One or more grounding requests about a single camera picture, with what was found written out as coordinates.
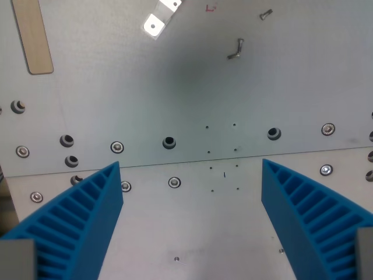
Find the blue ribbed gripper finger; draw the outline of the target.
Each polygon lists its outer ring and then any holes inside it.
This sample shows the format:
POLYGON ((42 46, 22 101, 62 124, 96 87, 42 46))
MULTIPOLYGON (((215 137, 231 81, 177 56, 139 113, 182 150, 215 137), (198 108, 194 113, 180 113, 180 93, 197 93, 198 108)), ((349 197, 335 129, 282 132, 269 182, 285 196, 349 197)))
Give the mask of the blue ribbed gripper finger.
POLYGON ((57 195, 4 240, 33 240, 37 279, 98 279, 124 200, 119 163, 57 195))
POLYGON ((372 226, 370 212, 267 159, 261 201, 297 279, 357 279, 356 231, 372 226))

